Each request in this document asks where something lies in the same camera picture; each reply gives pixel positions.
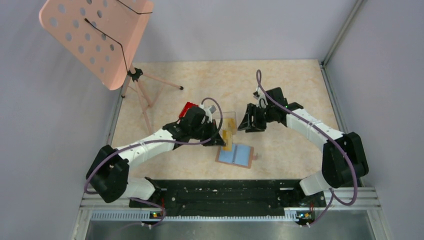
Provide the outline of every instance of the gray wall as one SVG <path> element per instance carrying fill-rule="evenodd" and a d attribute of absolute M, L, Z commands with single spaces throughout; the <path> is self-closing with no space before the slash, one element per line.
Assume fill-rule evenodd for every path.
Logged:
<path fill-rule="evenodd" d="M 329 65 L 394 239 L 422 239 L 424 1 L 370 0 Z"/>
<path fill-rule="evenodd" d="M 323 59 L 355 0 L 154 0 L 136 62 Z"/>
<path fill-rule="evenodd" d="M 44 2 L 0 7 L 0 239 L 70 238 L 119 97 L 42 29 Z"/>

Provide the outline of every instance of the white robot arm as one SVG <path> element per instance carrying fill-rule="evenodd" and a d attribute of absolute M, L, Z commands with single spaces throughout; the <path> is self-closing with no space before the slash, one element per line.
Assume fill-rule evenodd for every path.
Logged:
<path fill-rule="evenodd" d="M 116 149 L 110 145 L 100 149 L 86 179 L 106 203 L 120 197 L 148 200 L 155 192 L 155 186 L 145 178 L 129 178 L 129 171 L 158 154 L 184 144 L 225 146 L 216 121 L 212 119 L 215 107 L 192 103 L 187 106 L 178 121 L 166 124 L 148 137 Z M 190 139 L 200 142 L 189 143 Z"/>
<path fill-rule="evenodd" d="M 318 127 L 342 147 L 352 161 L 357 177 L 362 177 L 368 173 L 368 164 L 359 135 L 354 132 L 346 134 L 325 125 L 311 116 L 297 102 L 288 104 L 280 87 L 268 90 L 266 93 L 280 105 L 306 119 L 309 123 L 304 122 L 293 114 L 288 114 L 272 102 L 267 101 L 265 94 L 257 89 L 253 93 L 257 103 L 249 103 L 247 105 L 244 119 L 238 130 L 246 131 L 247 133 L 264 132 L 267 128 L 267 123 L 282 123 L 287 128 L 291 128 L 305 136 L 322 152 L 321 170 L 300 180 L 294 188 L 293 197 L 297 201 L 329 188 L 338 188 L 352 182 L 350 169 L 342 154 L 313 126 Z"/>

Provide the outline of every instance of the pink music stand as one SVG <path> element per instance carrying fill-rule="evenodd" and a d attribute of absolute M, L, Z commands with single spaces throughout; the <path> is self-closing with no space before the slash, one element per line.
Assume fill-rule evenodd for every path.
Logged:
<path fill-rule="evenodd" d="M 156 100 L 150 99 L 138 81 L 140 75 L 183 89 L 154 75 L 136 71 L 132 64 L 153 6 L 147 0 L 47 0 L 39 12 L 42 27 L 108 89 L 120 88 L 127 75 L 137 82 L 135 88 L 150 134 L 153 131 L 146 110 Z M 123 98 L 128 83 L 124 86 Z"/>

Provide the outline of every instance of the yellow object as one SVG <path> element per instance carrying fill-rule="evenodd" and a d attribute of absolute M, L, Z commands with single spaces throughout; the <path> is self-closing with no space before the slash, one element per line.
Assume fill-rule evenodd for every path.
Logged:
<path fill-rule="evenodd" d="M 231 152 L 233 148 L 233 134 L 231 130 L 222 130 L 222 139 L 225 142 L 225 146 L 222 147 L 222 150 Z"/>
<path fill-rule="evenodd" d="M 222 129 L 230 130 L 233 135 L 237 133 L 236 120 L 234 118 L 224 118 L 222 123 Z"/>

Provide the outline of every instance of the black cable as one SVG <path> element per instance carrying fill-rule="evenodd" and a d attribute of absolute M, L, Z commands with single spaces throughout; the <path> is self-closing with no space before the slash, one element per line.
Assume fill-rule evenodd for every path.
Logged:
<path fill-rule="evenodd" d="M 100 30 L 100 29 L 98 29 L 96 26 L 94 26 L 87 18 L 84 18 L 84 20 L 88 23 L 88 24 L 90 24 L 93 28 L 95 28 L 97 31 L 99 31 L 99 32 L 101 32 L 102 34 L 104 34 L 105 36 L 108 36 L 110 39 L 112 39 L 113 41 L 115 41 L 117 44 L 119 44 L 120 45 L 120 49 L 122 50 L 122 56 L 123 56 L 123 62 L 125 63 L 125 68 L 126 68 L 126 72 L 128 73 L 128 66 L 127 66 L 127 60 L 125 59 L 125 53 L 124 53 L 124 47 L 122 46 L 122 44 L 119 42 L 119 41 L 117 41 L 117 40 L 115 40 L 113 37 L 111 37 L 111 36 L 109 36 L 109 35 L 107 35 L 104 31 L 102 31 L 102 30 Z"/>
<path fill-rule="evenodd" d="M 117 0 L 120 4 L 124 5 L 126 8 L 128 8 L 129 10 L 133 11 L 134 13 L 138 14 L 138 15 L 142 15 L 142 14 L 152 14 L 153 12 L 137 12 L 134 11 L 134 9 L 132 9 L 131 7 L 129 7 L 128 5 L 126 5 L 125 3 L 121 2 L 120 0 Z"/>

